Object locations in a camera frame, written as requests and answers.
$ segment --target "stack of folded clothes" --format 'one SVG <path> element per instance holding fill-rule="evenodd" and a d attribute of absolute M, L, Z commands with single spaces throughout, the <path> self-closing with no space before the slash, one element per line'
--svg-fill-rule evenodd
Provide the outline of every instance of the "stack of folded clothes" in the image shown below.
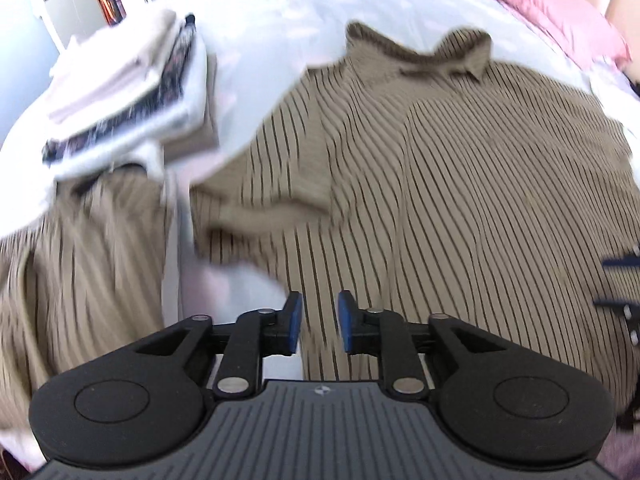
<path fill-rule="evenodd" d="M 182 20 L 167 9 L 130 16 L 82 44 L 73 41 L 43 95 L 56 134 L 42 150 L 43 163 L 56 176 L 86 173 L 142 142 L 175 140 L 203 123 L 214 142 L 206 110 L 212 94 L 207 63 L 211 76 L 214 61 L 197 38 L 194 16 Z"/>

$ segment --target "white bed sheet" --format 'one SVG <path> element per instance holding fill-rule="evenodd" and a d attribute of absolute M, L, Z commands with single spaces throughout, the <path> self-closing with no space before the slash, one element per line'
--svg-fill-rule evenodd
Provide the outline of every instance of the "white bed sheet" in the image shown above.
<path fill-rule="evenodd" d="M 493 56 L 529 66 L 589 91 L 589 78 L 566 56 L 495 0 L 158 0 L 192 12 L 207 51 L 218 56 L 216 120 L 220 148 L 174 164 L 181 216 L 181 299 L 186 315 L 205 312 L 231 322 L 247 310 L 281 308 L 282 288 L 248 266 L 221 268 L 193 252 L 189 186 L 211 174 L 254 138 L 263 118 L 307 66 L 345 53 L 344 29 L 360 20 L 421 51 L 456 27 L 479 27 L 494 40 Z M 299 358 L 268 365 L 265 375 L 299 378 Z"/>

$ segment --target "pink pillow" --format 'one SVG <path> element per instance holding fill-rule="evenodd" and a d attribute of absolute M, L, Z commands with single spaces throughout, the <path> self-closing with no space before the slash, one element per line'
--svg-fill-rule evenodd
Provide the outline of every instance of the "pink pillow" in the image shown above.
<path fill-rule="evenodd" d="M 618 66 L 631 60 L 618 30 L 586 0 L 502 0 L 548 34 L 581 68 L 600 56 Z"/>

